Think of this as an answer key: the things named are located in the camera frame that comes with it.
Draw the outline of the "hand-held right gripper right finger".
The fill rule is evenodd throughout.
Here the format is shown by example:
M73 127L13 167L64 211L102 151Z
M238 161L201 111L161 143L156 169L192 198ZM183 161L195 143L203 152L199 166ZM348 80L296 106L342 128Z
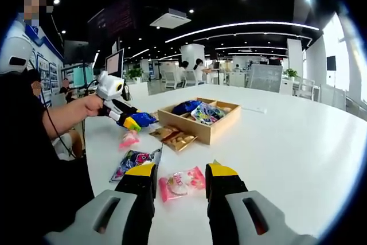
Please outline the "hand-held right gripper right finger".
M213 244L295 244L298 235L286 225L284 213L249 191L236 171L211 163L205 177Z

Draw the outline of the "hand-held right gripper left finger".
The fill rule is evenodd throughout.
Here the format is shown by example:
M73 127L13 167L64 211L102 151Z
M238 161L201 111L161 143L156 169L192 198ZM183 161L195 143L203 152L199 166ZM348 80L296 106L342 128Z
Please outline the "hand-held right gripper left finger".
M130 169L78 212L75 244L147 244L154 217L157 165Z

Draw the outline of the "person's left hand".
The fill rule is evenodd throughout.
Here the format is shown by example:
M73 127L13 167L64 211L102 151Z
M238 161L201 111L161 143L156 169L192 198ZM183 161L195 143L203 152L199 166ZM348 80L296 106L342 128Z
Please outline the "person's left hand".
M99 110L103 107L103 100L97 95L88 95L79 101L79 111L83 118L88 116L98 116Z

